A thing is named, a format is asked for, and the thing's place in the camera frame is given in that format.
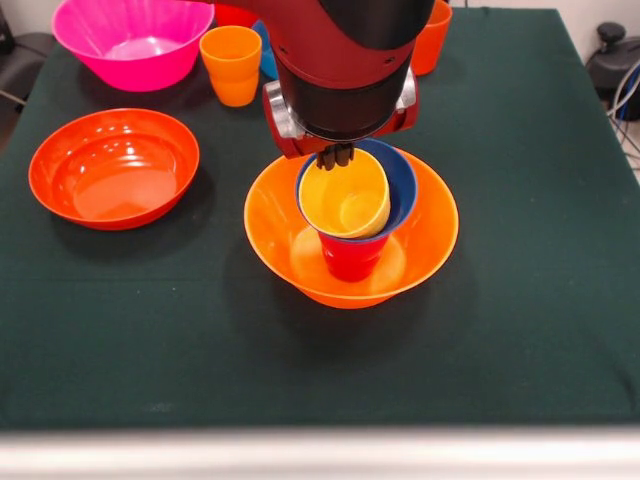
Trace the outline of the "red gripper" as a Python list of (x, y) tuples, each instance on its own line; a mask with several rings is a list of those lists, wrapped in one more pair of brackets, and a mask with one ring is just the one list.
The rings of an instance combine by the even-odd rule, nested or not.
[(334, 90), (286, 75), (263, 87), (265, 116), (274, 141), (288, 158), (317, 154), (316, 166), (347, 166), (354, 144), (411, 128), (419, 87), (411, 68), (363, 88)]

